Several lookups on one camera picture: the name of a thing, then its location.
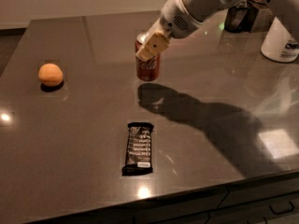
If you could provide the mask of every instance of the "white bottle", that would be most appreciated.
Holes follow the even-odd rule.
[[[291,63],[299,53],[299,46],[278,18],[274,18],[261,47],[262,54],[278,63]]]

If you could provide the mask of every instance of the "candy bar wrapper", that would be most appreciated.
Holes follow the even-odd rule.
[[[125,166],[122,175],[146,175],[152,173],[151,166],[151,132],[153,125],[147,122],[128,124]]]

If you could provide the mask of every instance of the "orange ball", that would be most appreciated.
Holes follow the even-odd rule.
[[[63,82],[64,74],[58,65],[46,63],[40,67],[38,78],[45,86],[54,87]]]

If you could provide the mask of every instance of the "dark gray table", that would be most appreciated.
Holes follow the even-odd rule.
[[[0,222],[297,169],[297,62],[267,61],[264,34],[229,34],[225,15],[172,40],[151,83],[134,43],[159,12],[32,21],[0,77]],[[58,91],[40,89],[47,62]],[[150,175],[121,176],[131,121],[155,127]]]

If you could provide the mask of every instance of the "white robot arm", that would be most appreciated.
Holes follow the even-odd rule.
[[[169,46],[171,37],[184,38],[196,31],[215,12],[241,0],[168,0],[160,18],[149,29],[136,56],[147,61]],[[264,0],[292,37],[299,40],[299,0]]]

